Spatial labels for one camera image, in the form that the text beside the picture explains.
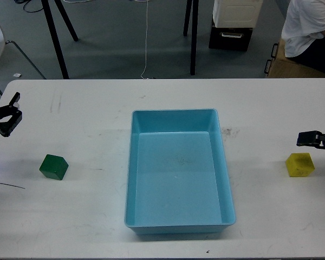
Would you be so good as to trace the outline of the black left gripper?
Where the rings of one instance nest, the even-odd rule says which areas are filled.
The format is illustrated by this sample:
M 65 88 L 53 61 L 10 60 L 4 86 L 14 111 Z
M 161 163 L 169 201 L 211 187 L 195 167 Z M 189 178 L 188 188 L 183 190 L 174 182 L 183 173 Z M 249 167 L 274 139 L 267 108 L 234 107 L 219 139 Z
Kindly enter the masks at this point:
M 0 107 L 0 135 L 9 137 L 15 127 L 22 120 L 22 112 L 19 110 L 18 101 L 20 93 L 16 92 L 8 105 Z

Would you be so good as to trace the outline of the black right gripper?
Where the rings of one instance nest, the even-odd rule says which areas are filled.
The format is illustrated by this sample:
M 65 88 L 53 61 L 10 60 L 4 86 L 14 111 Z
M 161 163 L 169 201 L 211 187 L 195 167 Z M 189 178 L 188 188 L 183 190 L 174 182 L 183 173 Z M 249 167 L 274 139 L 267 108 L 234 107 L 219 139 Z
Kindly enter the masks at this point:
M 325 135 L 319 131 L 307 131 L 300 132 L 297 138 L 297 146 L 309 146 L 309 147 L 323 147 L 325 148 Z

